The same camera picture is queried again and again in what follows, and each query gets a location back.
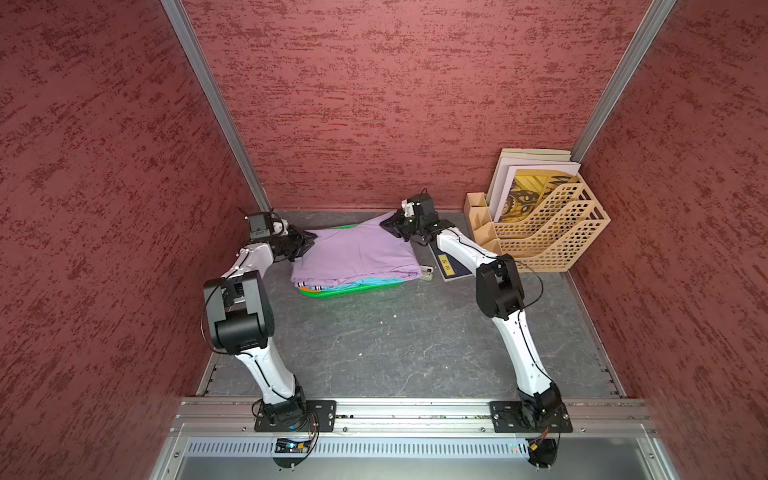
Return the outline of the teal pants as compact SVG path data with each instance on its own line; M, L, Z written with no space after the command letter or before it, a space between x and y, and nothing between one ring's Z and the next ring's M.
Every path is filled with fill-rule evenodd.
M334 292L342 292L342 291L347 291L347 290L357 291L357 290L361 290L361 289L371 289L371 288L376 288L376 287L384 287L384 286L388 286L388 285L397 285L397 284L404 283L406 281L418 280L420 278L421 278L420 274L406 276L405 278L374 278L374 277L369 277L369 278L363 278L363 279L360 279L360 280L355 280L355 281L352 281L350 283L343 283L343 284L336 285L336 286L309 285L306 282L297 282L295 284L295 286L297 288L299 288L301 286L329 287L329 288L332 288L334 290Z

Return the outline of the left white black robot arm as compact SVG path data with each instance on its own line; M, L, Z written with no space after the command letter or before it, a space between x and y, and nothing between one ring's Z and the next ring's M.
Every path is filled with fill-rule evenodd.
M303 389L272 341L275 319L264 274L277 259L302 257L316 238L288 226L242 247L234 264L203 287L208 324L203 337L213 351L239 360L255 380L261 392L261 406L254 413L258 426L297 431L311 420Z

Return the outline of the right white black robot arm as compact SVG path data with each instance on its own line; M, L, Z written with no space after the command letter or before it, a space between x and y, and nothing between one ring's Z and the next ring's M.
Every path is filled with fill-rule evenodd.
M568 432L561 392L542 365L528 328L524 287L513 257L478 245L428 210L424 201L405 202L380 226L406 242L436 245L474 275L478 308L499 331L515 371L520 402L514 410L515 426L530 432Z

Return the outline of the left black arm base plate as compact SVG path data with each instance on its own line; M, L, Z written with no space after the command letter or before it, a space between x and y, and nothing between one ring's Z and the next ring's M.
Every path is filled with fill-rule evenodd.
M335 425L337 402L333 400L285 401L264 404L262 400L251 406L256 432L332 432Z

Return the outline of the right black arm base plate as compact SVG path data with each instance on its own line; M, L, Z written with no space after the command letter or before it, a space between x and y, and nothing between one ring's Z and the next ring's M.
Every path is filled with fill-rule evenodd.
M491 401L490 418L496 433L541 434L572 433L573 426L565 405L560 402L542 408L521 401Z

